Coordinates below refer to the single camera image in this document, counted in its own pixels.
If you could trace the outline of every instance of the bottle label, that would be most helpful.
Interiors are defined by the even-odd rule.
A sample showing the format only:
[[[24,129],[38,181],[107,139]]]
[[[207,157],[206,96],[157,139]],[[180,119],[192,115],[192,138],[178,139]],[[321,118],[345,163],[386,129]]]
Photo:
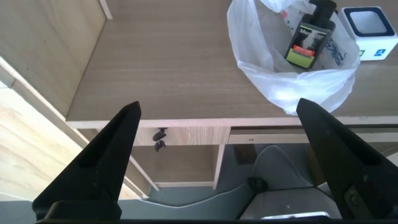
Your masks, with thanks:
[[[303,68],[309,68],[315,60],[315,55],[321,50],[325,37],[326,33],[301,25],[298,27],[293,47],[289,49],[286,60]]]

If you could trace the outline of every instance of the wooden panel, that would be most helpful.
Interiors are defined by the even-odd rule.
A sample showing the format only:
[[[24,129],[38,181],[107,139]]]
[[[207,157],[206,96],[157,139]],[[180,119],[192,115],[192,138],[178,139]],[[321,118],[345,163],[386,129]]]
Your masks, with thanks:
[[[61,130],[64,134],[75,141],[81,148],[86,147],[88,139],[77,130],[70,128],[64,120],[60,119],[45,104],[42,103],[32,92],[30,92],[20,81],[16,81],[12,89],[18,93],[28,104],[37,110],[42,116],[46,117],[51,123]]]
[[[0,89],[0,200],[32,201],[80,151],[16,91]],[[120,199],[135,198],[123,185]]]
[[[166,146],[226,144],[230,130],[230,127],[168,128],[162,140]],[[158,132],[159,128],[139,128],[134,145],[153,146],[152,138]]]
[[[132,162],[129,162],[127,165],[124,180],[128,183],[127,186],[131,185],[129,188],[135,192],[138,192],[138,195],[140,195],[141,198],[149,197],[150,183]]]
[[[3,1],[0,21],[0,53],[15,78],[66,116],[105,21],[99,2]]]
[[[363,128],[352,129],[366,142],[396,142],[397,128]],[[304,130],[296,129],[250,129],[231,130],[228,144],[278,144],[308,143]]]
[[[76,128],[102,128],[138,100],[141,127],[300,125],[238,69],[228,37],[229,3],[111,1],[114,19],[104,26],[67,121]],[[398,27],[398,2],[377,4]],[[398,123],[397,61],[395,49],[383,61],[362,62],[352,94],[333,114],[345,124]]]
[[[213,186],[218,146],[133,147],[131,156],[158,187]]]

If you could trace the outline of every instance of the desk surface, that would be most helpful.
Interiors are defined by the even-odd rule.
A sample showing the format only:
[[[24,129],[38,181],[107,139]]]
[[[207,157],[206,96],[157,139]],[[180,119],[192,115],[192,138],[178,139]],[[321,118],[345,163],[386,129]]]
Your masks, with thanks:
[[[374,1],[337,1],[339,8]],[[140,126],[299,125],[258,92],[236,65],[229,0],[110,1],[107,21],[67,116],[102,128],[139,101]],[[398,2],[378,1],[393,27]],[[398,124],[398,50],[363,62],[352,94],[333,114],[346,124]]]

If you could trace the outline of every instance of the bottle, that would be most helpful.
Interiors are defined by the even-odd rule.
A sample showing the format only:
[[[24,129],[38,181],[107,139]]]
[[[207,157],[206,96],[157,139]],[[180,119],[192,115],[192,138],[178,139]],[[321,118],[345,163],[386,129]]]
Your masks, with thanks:
[[[330,40],[336,24],[330,20],[337,5],[332,0],[310,0],[317,6],[313,14],[305,14],[286,53],[286,60],[304,69],[312,68]]]

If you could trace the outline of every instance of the wooden desk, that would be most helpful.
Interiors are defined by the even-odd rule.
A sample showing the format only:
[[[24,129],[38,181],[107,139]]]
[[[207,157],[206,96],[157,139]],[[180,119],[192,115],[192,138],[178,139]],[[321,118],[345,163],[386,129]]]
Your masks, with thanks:
[[[337,2],[339,7],[374,5]],[[231,127],[234,144],[306,142],[297,130],[299,119],[267,101],[237,68],[226,22],[229,3],[108,1],[113,20],[104,25],[67,123],[101,129],[124,105],[139,101],[142,118],[131,161],[156,189],[216,187]],[[391,19],[396,18],[398,3],[377,4],[398,27],[398,20]],[[398,124],[397,62],[396,49],[384,61],[363,62],[352,94],[333,113],[357,126],[369,142],[398,137],[395,129],[368,128]],[[156,154],[152,136],[162,127],[169,128],[165,142],[170,147]]]

